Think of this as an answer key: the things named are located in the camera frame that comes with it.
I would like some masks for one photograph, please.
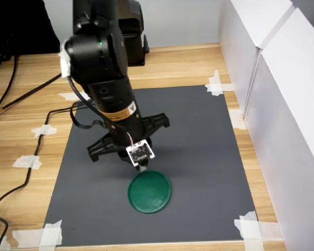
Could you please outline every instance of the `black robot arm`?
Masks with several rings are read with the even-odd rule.
[[[163,113],[141,117],[127,74],[127,54],[116,1],[82,0],[79,6],[75,3],[74,16],[78,18],[73,21],[74,35],[64,46],[71,60],[71,76],[92,98],[97,106],[97,110],[93,107],[94,112],[104,119],[109,131],[88,147],[88,153],[97,161],[100,155],[117,152],[130,163],[126,147],[141,140],[151,145],[150,136],[160,127],[170,126],[169,120]],[[76,91],[71,77],[69,81]]]

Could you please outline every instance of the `wooden table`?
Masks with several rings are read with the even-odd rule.
[[[0,66],[0,98],[12,74],[13,60]],[[208,84],[208,78],[218,70],[223,84],[230,83],[218,44],[184,47],[155,48],[147,55],[145,67],[128,70],[134,89]],[[46,82],[60,72],[59,57],[55,54],[21,56],[13,87],[5,104]],[[31,129],[44,124],[50,110],[68,107],[58,93],[72,92],[62,78],[37,92],[0,115],[0,196],[22,184],[26,168],[13,168],[22,155],[34,153],[37,139]],[[234,92],[225,93],[228,109],[238,109]],[[71,129],[68,113],[53,115],[50,119],[57,128],[55,135],[45,136],[39,152],[42,166],[33,170],[27,187],[15,192],[0,203],[0,217],[9,222],[8,242],[17,247],[14,230],[33,230],[43,227],[52,191],[62,162]],[[234,129],[246,177],[260,221],[276,222],[262,173],[247,130]],[[265,250],[285,250],[283,242],[265,242]],[[63,248],[70,250],[244,250],[243,241],[181,243],[154,245],[122,245],[89,248]]]

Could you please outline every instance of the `white cardboard partition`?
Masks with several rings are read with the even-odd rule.
[[[242,113],[260,50],[293,10],[290,0],[221,1],[220,46]]]
[[[314,29],[299,9],[260,55],[246,124],[287,250],[314,250]]]

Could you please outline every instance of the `black cable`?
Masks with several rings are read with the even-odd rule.
[[[14,77],[15,77],[15,73],[16,73],[16,68],[17,68],[17,60],[18,60],[18,55],[15,54],[14,56],[14,68],[13,68],[13,73],[12,73],[12,76],[10,77],[10,81],[8,83],[8,86],[4,92],[4,94],[2,95],[1,99],[0,99],[0,105],[1,103],[4,101],[4,99],[6,98],[11,86],[12,86],[12,83],[13,83],[13,80],[14,80]]]
[[[87,107],[82,107],[84,104],[83,103],[79,103],[79,104],[76,104],[74,106],[71,106],[71,107],[66,107],[66,108],[61,108],[61,109],[57,109],[57,110],[52,110],[52,111],[49,111],[48,115],[47,115],[47,118],[46,118],[46,121],[44,124],[48,124],[49,120],[50,120],[50,116],[53,114],[53,113],[62,113],[62,112],[67,112],[67,111],[70,111],[72,108],[75,108],[76,110],[80,110],[80,109],[85,109]],[[37,142],[37,146],[36,146],[36,149],[35,149],[35,152],[34,152],[34,155],[37,156],[38,152],[39,152],[39,149],[40,149],[40,145],[41,145],[41,140],[43,138],[43,134],[41,134],[38,138],[38,142]],[[27,171],[27,175],[26,175],[26,179],[25,179],[25,182],[10,190],[9,192],[5,193],[4,195],[2,195],[0,197],[0,202],[6,198],[8,195],[10,195],[11,193],[15,192],[16,190],[20,189],[20,188],[23,188],[25,187],[26,185],[28,185],[29,183],[29,179],[30,179],[30,174],[31,174],[31,167],[28,168],[28,171]],[[5,224],[5,229],[0,237],[0,245],[1,245],[1,242],[4,238],[4,236],[6,235],[7,233],[7,230],[8,230],[8,222],[5,221],[4,219],[0,218],[0,221],[3,222]]]
[[[15,99],[14,101],[6,104],[2,109],[5,110],[6,108],[24,100],[25,98],[28,98],[29,96],[31,96],[32,94],[38,92],[39,90],[42,90],[43,88],[47,87],[48,85],[50,85],[52,82],[56,81],[58,78],[61,77],[62,74],[58,74],[56,77],[53,77],[52,79],[50,79],[49,81],[46,81],[44,84],[41,84],[40,86],[30,90],[29,92],[23,94],[21,97]]]
[[[74,93],[78,96],[78,98],[87,106],[89,107],[89,109],[92,110],[92,112],[94,112],[95,114],[99,115],[100,117],[102,117],[105,121],[108,122],[108,124],[111,125],[111,127],[113,129],[117,129],[118,131],[120,131],[121,133],[124,133],[125,135],[128,134],[128,137],[130,137],[129,135],[129,132],[127,131],[127,129],[123,126],[121,126],[120,124],[118,123],[114,123],[113,121],[111,121],[109,118],[107,118],[105,115],[103,115],[98,109],[96,109],[94,106],[92,106],[80,93],[79,91],[77,90],[77,88],[75,87],[73,81],[72,81],[72,78],[71,76],[68,76],[68,80],[69,80],[69,83],[70,83],[70,86],[72,88],[72,90],[74,91]]]
[[[79,127],[79,128],[81,128],[81,129],[90,129],[90,128],[92,128],[94,125],[97,124],[97,125],[102,126],[103,128],[105,128],[105,127],[104,127],[104,123],[103,123],[102,121],[100,121],[100,120],[93,120],[92,124],[89,124],[89,125],[85,125],[85,124],[79,123],[79,122],[76,120],[76,118],[75,118],[75,116],[74,116],[74,114],[73,114],[73,106],[74,106],[77,102],[73,103],[73,105],[72,105],[72,107],[71,107],[71,109],[70,109],[71,120],[72,120],[73,124],[74,124],[76,127]]]

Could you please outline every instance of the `warning label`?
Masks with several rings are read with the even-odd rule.
[[[103,115],[105,115],[108,119],[111,121],[120,121],[123,119],[127,119],[136,111],[136,104],[133,101],[127,108],[118,111],[118,112],[112,112],[112,113],[107,113],[107,112],[102,112]]]

